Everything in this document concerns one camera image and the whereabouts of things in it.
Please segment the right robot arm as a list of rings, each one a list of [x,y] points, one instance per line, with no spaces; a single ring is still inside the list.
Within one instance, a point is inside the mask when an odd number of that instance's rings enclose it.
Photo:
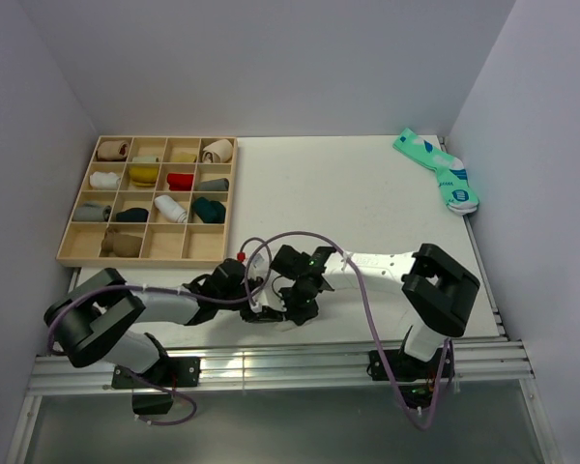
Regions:
[[[319,246],[312,254],[282,246],[272,270],[292,285],[279,289],[285,316],[297,325],[318,314],[319,294],[358,289],[402,294],[417,321],[405,335],[399,353],[401,370],[421,376],[448,338],[462,336],[480,283],[440,247],[423,244],[415,252],[369,254]]]

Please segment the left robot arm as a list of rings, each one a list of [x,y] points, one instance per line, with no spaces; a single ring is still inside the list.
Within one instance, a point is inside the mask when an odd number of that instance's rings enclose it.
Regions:
[[[247,323],[276,323],[283,312],[247,295],[263,277],[245,277],[245,266],[226,259],[209,273],[177,289],[146,290],[129,286],[114,268],[105,268],[46,310],[43,320],[61,355],[81,368],[101,360],[128,371],[147,386],[167,384],[182,375],[180,362],[150,333],[131,326],[169,322],[191,327],[209,322],[223,311],[237,312]]]

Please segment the white sock with black stripes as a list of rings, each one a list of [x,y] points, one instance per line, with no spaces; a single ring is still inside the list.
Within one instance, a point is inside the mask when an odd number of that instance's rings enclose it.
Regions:
[[[276,325],[275,329],[278,332],[285,333],[285,332],[293,331],[293,330],[297,329],[298,327],[299,327],[299,325],[297,325],[293,321],[283,321],[283,322],[279,322]]]

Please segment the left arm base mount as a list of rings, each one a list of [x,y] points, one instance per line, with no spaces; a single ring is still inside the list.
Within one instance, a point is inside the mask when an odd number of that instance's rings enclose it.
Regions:
[[[199,375],[198,357],[169,357],[159,360],[144,373],[117,365],[110,386],[113,390],[131,391],[131,409],[140,420],[168,425],[189,421],[195,416],[197,403],[181,389],[197,387]],[[190,407],[185,418],[161,419],[179,403]]]

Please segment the tan ribbed sock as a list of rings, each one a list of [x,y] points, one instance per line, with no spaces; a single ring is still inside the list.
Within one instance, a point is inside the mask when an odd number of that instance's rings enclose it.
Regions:
[[[101,252],[121,258],[137,258],[143,239],[109,228],[101,241]]]

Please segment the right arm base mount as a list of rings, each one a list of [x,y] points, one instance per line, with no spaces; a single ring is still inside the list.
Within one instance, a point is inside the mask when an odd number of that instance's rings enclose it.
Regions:
[[[409,408],[426,408],[430,405],[436,387],[436,375],[442,351],[442,348],[437,349],[429,362],[422,362],[406,355],[401,349],[385,350],[387,361],[396,380],[403,384],[400,386],[400,391]],[[366,373],[373,381],[388,381],[388,375],[377,350],[368,352]],[[441,379],[447,379],[450,383],[453,377],[453,354],[448,349]]]

